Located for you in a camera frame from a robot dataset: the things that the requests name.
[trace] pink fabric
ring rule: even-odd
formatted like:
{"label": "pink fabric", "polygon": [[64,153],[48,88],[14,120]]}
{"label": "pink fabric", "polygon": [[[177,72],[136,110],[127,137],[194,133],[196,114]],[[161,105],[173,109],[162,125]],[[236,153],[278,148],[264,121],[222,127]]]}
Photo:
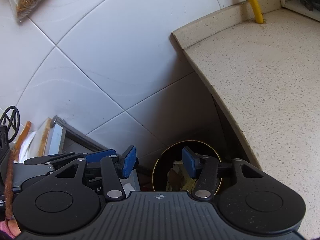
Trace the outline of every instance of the pink fabric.
{"label": "pink fabric", "polygon": [[8,222],[7,220],[5,221],[0,221],[0,230],[2,232],[5,232],[8,236],[10,236],[11,238],[15,238],[15,236],[11,233],[9,227],[8,227]]}

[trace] blue gripper pad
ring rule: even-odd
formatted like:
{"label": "blue gripper pad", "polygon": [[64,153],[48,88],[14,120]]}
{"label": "blue gripper pad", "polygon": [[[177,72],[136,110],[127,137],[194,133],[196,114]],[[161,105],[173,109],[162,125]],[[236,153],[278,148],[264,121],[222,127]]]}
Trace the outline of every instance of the blue gripper pad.
{"label": "blue gripper pad", "polygon": [[185,147],[182,149],[182,161],[190,178],[195,179],[197,176],[196,162],[192,154]]}
{"label": "blue gripper pad", "polygon": [[106,151],[87,154],[85,158],[87,160],[87,163],[97,163],[100,162],[103,157],[110,155],[117,155],[117,153],[114,149],[109,149]]}
{"label": "blue gripper pad", "polygon": [[123,178],[128,178],[136,163],[137,150],[135,146],[129,146],[129,148],[122,155],[124,157],[124,166],[122,168]]}

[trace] metal frame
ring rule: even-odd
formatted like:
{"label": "metal frame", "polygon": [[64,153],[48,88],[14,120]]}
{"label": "metal frame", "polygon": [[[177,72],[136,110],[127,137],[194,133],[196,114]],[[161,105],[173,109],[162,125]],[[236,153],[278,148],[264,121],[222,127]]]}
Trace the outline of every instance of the metal frame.
{"label": "metal frame", "polygon": [[65,137],[73,140],[92,152],[108,150],[108,148],[79,132],[60,117],[54,116],[51,120],[44,155],[61,154]]}

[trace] black circular pad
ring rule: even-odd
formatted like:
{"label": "black circular pad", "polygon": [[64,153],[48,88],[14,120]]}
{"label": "black circular pad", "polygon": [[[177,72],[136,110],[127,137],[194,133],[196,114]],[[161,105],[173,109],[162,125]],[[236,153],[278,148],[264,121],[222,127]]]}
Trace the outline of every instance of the black circular pad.
{"label": "black circular pad", "polygon": [[36,206],[38,209],[56,213],[66,210],[72,205],[73,197],[62,191],[50,191],[43,193],[36,199]]}
{"label": "black circular pad", "polygon": [[[100,210],[100,199],[82,184],[84,169],[85,161],[74,160],[19,193],[12,209],[20,229],[61,235],[90,223]],[[66,177],[74,170],[74,177]]]}
{"label": "black circular pad", "polygon": [[279,210],[283,201],[277,194],[268,191],[256,191],[247,195],[245,199],[249,207],[260,212],[273,212]]}

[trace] speckled countertop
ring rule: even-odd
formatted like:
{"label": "speckled countertop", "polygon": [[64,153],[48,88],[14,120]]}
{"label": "speckled countertop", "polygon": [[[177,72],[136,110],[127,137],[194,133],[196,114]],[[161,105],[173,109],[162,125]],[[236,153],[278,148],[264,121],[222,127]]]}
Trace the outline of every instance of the speckled countertop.
{"label": "speckled countertop", "polygon": [[185,49],[263,171],[297,191],[306,238],[320,236],[320,23],[286,9]]}

